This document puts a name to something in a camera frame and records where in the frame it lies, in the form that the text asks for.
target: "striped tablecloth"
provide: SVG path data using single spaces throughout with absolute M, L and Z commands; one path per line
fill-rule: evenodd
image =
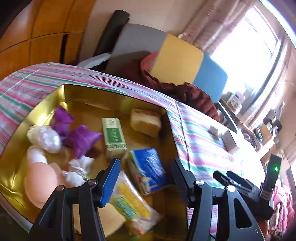
M 264 171 L 255 150 L 245 141 L 245 148 L 229 154 L 221 139 L 209 133 L 211 125 L 220 132 L 227 128 L 197 110 L 171 97 L 108 74 L 75 66 L 44 63 L 12 73 L 0 82 L 0 154 L 12 134 L 29 112 L 47 95 L 63 84 L 89 86 L 132 96 L 167 110 L 180 160 L 185 169 L 211 186 L 221 185 L 213 180 L 215 170 L 228 170 L 259 185 Z M 188 209 L 188 222 L 192 210 Z M 211 233 L 215 233 L 218 208 L 213 208 Z

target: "blue package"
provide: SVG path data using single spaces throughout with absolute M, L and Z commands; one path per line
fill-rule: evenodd
M 154 148 L 130 151 L 129 168 L 141 194 L 150 194 L 167 185 L 167 177 Z

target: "metal bolt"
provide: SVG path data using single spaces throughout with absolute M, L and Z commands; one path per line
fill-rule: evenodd
M 203 180 L 196 180 L 195 183 L 198 185 L 198 186 L 202 186 L 204 185 L 204 181 Z
M 96 179 L 90 179 L 87 181 L 87 184 L 92 186 L 92 185 L 95 185 L 96 184 Z
M 228 190 L 229 192 L 235 192 L 235 186 L 228 186 L 228 187 L 227 187 L 227 190 Z
M 63 185 L 59 185 L 59 186 L 57 186 L 57 188 L 56 188 L 56 190 L 57 191 L 63 191 L 64 190 L 64 186 Z

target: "purple bag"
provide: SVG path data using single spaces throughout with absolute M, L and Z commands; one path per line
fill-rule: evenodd
M 102 137 L 102 133 L 90 131 L 85 125 L 80 125 L 67 135 L 63 144 L 72 146 L 74 148 L 75 157 L 79 159 Z
M 70 124 L 74 121 L 74 116 L 69 114 L 63 107 L 58 106 L 54 116 L 50 121 L 50 126 L 60 135 L 61 139 L 63 140 L 68 131 Z

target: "pink cloth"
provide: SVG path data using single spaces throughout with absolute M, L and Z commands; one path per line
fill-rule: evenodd
M 276 186 L 272 194 L 274 206 L 281 204 L 277 229 L 283 233 L 289 228 L 294 218 L 292 194 L 288 186 Z

